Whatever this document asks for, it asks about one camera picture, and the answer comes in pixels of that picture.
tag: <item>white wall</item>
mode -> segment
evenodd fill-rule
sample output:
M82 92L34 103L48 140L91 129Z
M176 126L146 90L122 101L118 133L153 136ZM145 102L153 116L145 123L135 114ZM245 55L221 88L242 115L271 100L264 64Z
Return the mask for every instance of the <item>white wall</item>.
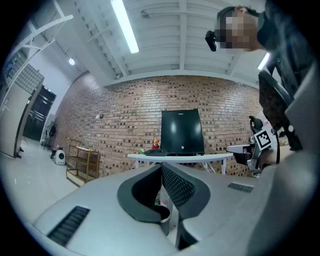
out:
M32 45L41 47L45 43L42 35L38 35ZM72 82L79 71L69 64L69 59L54 42L31 59L30 65L44 76L43 85L50 89L56 98L48 115L55 115Z

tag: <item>cable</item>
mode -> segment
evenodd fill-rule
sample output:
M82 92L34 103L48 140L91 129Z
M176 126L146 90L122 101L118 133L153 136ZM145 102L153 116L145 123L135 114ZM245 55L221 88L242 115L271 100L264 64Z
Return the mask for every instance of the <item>cable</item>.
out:
M275 131L274 132L275 138L276 138L276 164L279 164L280 162L280 144L279 144L279 138L278 138L278 133Z

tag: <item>fluorescent light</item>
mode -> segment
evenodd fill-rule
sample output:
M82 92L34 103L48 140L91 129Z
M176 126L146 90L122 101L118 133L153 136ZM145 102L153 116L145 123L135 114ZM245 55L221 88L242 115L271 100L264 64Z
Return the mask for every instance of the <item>fluorescent light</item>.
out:
M70 58L70 59L69 59L69 63L70 63L70 65L73 66L73 65L75 64L75 60L74 60L73 58Z
M129 46L130 52L132 54L139 52L137 41L135 39L134 32L132 31L124 3L122 0L111 0L111 4L122 29L126 43Z
M262 70L264 68L264 66L266 65L267 61L269 60L270 57L270 53L266 53L263 57L263 60L261 61L261 63L258 66L258 70Z

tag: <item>tiled floor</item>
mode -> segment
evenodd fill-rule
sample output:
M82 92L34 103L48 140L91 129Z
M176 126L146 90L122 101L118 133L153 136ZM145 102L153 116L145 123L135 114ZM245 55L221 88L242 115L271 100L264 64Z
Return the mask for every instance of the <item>tiled floor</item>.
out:
M66 179L66 166L56 165L39 141L22 141L21 159L0 153L2 184L14 210L33 223L41 213L77 189Z

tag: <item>ceiling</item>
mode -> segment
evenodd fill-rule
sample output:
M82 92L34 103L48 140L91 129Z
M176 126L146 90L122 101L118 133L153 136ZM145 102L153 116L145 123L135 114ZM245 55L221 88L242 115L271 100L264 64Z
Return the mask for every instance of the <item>ceiling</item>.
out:
M262 12L263 1L123 0L137 53L130 52L110 0L57 2L73 19L43 36L49 40L58 29L55 39L60 50L75 59L79 72L88 69L103 86L151 76L200 75L258 87L257 67L265 51L212 52L204 37L224 7L243 5ZM31 20L41 27L59 17L49 1Z

